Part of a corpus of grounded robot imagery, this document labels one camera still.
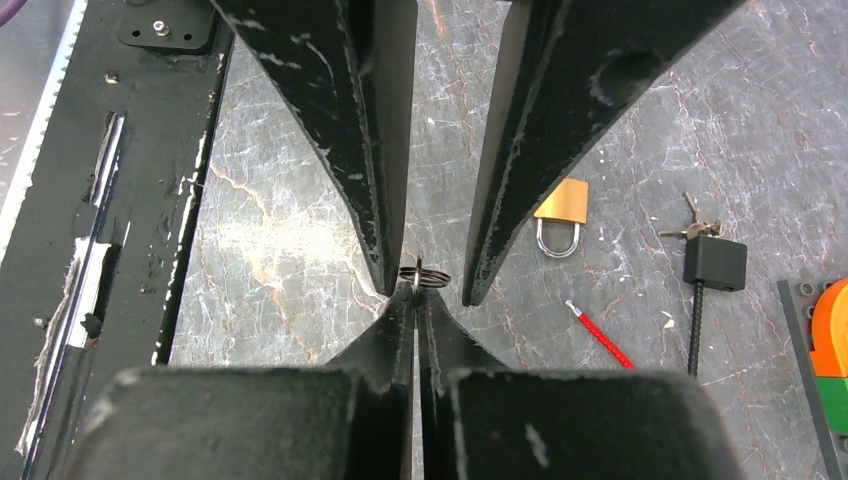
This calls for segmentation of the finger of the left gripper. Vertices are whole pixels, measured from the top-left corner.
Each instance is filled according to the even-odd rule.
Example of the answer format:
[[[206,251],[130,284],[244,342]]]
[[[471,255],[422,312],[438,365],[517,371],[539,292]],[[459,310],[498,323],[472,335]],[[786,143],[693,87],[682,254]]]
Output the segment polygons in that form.
[[[736,0],[516,1],[503,25],[462,302],[481,304],[524,223]]]
[[[405,228],[418,5],[218,1],[341,195],[375,290],[392,295]]]

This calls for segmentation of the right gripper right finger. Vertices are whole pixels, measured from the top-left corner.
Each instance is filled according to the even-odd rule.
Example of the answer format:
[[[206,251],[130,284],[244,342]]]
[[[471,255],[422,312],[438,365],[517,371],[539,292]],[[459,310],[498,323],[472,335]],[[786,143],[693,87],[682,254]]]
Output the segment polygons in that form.
[[[417,296],[428,479],[739,479],[714,403],[656,370],[516,370]]]

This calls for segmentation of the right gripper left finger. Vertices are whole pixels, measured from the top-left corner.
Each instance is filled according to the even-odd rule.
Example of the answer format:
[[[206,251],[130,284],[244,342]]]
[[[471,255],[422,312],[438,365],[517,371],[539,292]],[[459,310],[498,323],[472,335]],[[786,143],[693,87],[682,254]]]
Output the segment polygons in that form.
[[[406,479],[414,294],[321,367],[121,372],[82,426],[68,479]]]

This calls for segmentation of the red key with cord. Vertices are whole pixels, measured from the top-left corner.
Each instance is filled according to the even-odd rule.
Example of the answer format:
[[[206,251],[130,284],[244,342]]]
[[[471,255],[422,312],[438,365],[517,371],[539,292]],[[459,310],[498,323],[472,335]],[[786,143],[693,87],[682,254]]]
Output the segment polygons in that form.
[[[452,280],[451,276],[440,270],[428,269],[423,266],[423,257],[418,255],[414,266],[402,266],[399,268],[398,276],[411,282],[414,289],[429,288],[441,289],[448,286]],[[632,360],[613,342],[593,320],[570,299],[564,304],[572,312],[576,320],[595,340],[617,361],[624,369],[635,369]]]

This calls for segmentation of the black key with cord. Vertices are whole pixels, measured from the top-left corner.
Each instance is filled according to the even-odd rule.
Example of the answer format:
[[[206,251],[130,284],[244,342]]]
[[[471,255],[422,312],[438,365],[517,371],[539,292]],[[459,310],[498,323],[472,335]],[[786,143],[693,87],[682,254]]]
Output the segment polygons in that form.
[[[698,375],[705,292],[741,291],[746,287],[748,248],[745,244],[724,239],[719,220],[708,221],[694,196],[684,193],[693,220],[682,230],[661,231],[661,237],[685,240],[683,281],[693,287],[687,373]]]

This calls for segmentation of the brass padlock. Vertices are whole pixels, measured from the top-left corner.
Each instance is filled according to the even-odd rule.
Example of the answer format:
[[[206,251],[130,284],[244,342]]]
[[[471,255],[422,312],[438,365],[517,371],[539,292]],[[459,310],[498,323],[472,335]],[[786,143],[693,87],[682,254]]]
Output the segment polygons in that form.
[[[536,242],[549,258],[563,259],[578,248],[582,227],[588,221],[589,183],[585,180],[565,178],[540,204],[534,213]],[[558,222],[573,226],[571,244],[562,251],[551,249],[544,240],[545,222]]]

